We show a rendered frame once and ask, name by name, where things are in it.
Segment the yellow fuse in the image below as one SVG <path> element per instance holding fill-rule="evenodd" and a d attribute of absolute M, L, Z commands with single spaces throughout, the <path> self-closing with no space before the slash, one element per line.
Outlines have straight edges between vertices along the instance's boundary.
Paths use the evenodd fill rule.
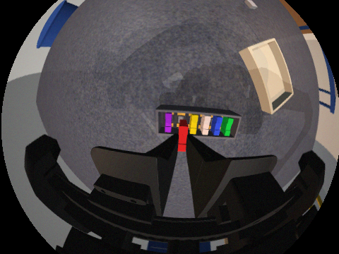
<path fill-rule="evenodd" d="M 195 133 L 196 134 L 197 121 L 198 121 L 198 115 L 190 114 L 189 133 Z"/>

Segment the purple fuse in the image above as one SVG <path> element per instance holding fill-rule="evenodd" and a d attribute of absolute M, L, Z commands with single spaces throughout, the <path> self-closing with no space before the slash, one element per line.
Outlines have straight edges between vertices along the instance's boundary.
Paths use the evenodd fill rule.
<path fill-rule="evenodd" d="M 166 113 L 165 132 L 172 132 L 172 113 Z"/>

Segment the beige open tray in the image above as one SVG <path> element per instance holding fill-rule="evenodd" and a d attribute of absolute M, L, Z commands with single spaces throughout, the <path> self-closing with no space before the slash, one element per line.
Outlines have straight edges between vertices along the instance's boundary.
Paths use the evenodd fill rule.
<path fill-rule="evenodd" d="M 251 74 L 262 111 L 273 114 L 294 95 L 288 67 L 278 43 L 272 37 L 238 53 Z"/>

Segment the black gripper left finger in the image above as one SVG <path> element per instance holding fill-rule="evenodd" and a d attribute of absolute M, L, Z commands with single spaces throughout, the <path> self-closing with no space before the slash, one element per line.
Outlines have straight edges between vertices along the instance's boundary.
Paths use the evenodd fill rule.
<path fill-rule="evenodd" d="M 178 156 L 179 134 L 175 133 L 147 153 L 110 147 L 93 147 L 90 156 L 99 175 L 150 186 L 156 215 L 163 217 Z"/>

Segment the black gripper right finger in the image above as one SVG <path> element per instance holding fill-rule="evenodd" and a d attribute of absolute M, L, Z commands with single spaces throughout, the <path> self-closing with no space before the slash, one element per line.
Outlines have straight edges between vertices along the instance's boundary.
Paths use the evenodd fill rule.
<path fill-rule="evenodd" d="M 207 217 L 207 212 L 220 197 L 232 178 L 272 172 L 277 156 L 224 157 L 192 135 L 186 138 L 194 217 Z"/>

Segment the red blade fuse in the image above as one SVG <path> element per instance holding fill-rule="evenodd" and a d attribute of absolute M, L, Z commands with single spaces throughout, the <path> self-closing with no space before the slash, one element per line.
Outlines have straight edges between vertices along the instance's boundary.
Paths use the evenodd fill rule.
<path fill-rule="evenodd" d="M 189 125 L 187 124 L 187 119 L 180 119 L 179 124 L 179 147 L 178 150 L 186 152 L 186 138 L 187 133 L 189 133 Z"/>

